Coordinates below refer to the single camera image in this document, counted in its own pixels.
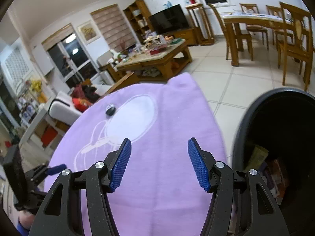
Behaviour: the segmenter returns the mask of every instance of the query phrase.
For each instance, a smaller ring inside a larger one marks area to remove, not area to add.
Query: wooden bookshelf
[[[149,20],[151,13],[144,0],[136,0],[133,4],[124,9],[123,12],[129,20],[129,23],[135,31],[140,42],[144,41],[143,36],[145,35],[145,31],[149,29],[152,32],[154,31],[153,26]]]

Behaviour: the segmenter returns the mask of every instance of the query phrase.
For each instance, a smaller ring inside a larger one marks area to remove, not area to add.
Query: wooden dining table
[[[232,66],[239,66],[238,51],[243,52],[243,41],[241,38],[236,38],[237,35],[241,35],[239,24],[263,26],[271,29],[283,29],[283,19],[278,16],[266,15],[266,14],[238,14],[230,13],[222,15],[222,19],[226,26],[227,35],[229,38],[229,44],[231,49]],[[304,81],[310,79],[311,65],[306,65],[304,70]]]

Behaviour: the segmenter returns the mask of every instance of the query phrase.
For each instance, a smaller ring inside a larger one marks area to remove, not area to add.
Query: storage shelf
[[[133,11],[140,10],[140,13],[137,16],[134,16],[132,14]],[[149,9],[147,8],[144,0],[136,0],[134,3],[129,5],[126,9],[123,10],[125,13],[127,19],[130,22],[130,25],[132,26],[133,30],[136,32],[137,37],[140,42],[143,42],[143,38],[141,37],[142,34],[148,29],[151,29],[154,31],[151,22],[149,20],[149,17],[151,16],[151,13]],[[143,20],[147,22],[146,26],[141,27],[138,23],[139,20]]]

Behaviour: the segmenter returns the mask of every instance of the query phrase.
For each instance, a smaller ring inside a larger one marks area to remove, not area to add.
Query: television
[[[149,20],[158,34],[189,28],[188,21],[179,4],[150,16]]]

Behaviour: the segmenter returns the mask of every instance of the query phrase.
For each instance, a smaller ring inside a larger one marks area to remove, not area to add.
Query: ceiling light
[[[70,35],[67,39],[66,39],[66,43],[70,43],[72,42],[74,39],[76,39],[76,35],[72,34]]]
[[[72,51],[72,54],[74,55],[74,54],[78,53],[78,51],[79,51],[79,49],[76,48],[76,49],[74,49],[74,50]]]

